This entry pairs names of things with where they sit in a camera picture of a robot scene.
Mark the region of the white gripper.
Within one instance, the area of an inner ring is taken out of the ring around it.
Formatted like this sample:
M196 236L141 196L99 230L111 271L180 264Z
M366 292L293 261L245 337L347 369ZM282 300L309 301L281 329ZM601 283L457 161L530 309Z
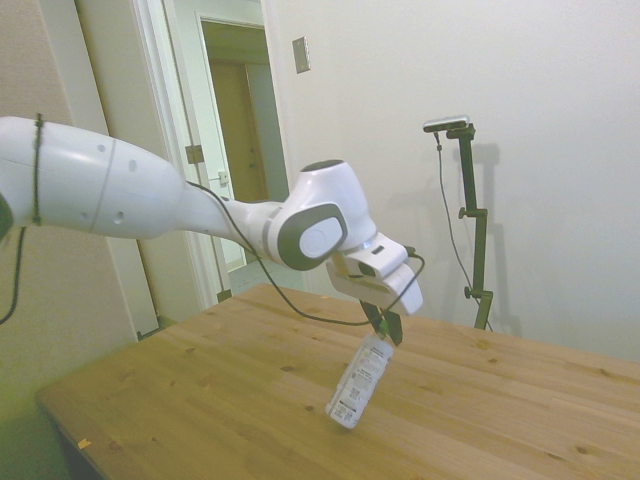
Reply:
M360 305L374 331L385 332L395 346L403 341L400 315L415 314L423 304L419 285L414 280L414 272L406 264L401 264L384 278L367 275L359 268L354 272L339 268L335 263L326 264L329 279L340 293L360 301Z

